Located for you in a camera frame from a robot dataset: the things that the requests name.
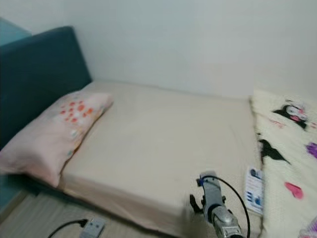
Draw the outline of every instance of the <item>dark teal headboard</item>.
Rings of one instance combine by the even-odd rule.
[[[1,148],[59,97],[92,81],[72,27],[0,47],[0,78]]]

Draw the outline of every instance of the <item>floor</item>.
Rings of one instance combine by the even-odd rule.
[[[61,224],[95,216],[106,220],[100,238],[167,238],[136,225],[96,212],[80,205],[65,202],[50,195],[27,195],[0,225],[0,238],[47,238]],[[54,238],[79,238],[82,228],[72,225],[62,229]]]

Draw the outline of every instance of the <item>black cable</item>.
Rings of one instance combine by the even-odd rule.
[[[243,206],[243,209],[244,209],[244,212],[246,214],[246,217],[247,217],[247,224],[248,224],[248,234],[247,234],[247,238],[250,238],[250,218],[249,218],[249,213],[248,213],[248,210],[247,210],[247,207],[246,205],[244,204],[243,202],[243,199],[241,198],[241,196],[239,195],[239,193],[234,189],[233,186],[231,186],[228,182],[226,182],[225,180],[223,180],[222,178],[219,178],[217,176],[213,176],[213,175],[206,175],[206,176],[203,176],[201,178],[202,181],[204,181],[205,178],[212,178],[212,179],[217,179],[221,182],[223,182],[225,185],[227,185],[229,188],[231,188],[234,193],[238,196],[242,206]]]
[[[48,238],[52,238],[59,230],[63,229],[64,227],[67,227],[69,225],[72,225],[72,224],[79,224],[80,227],[84,227],[88,222],[88,219],[82,219],[82,220],[76,220],[76,221],[71,221],[71,222],[66,222],[64,223],[63,225],[57,227],[55,229],[55,231],[53,231]]]

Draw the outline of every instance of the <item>pink pillowcase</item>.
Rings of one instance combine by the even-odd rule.
[[[58,99],[0,151],[0,170],[27,173],[57,187],[65,162],[112,105],[110,94],[78,91]]]

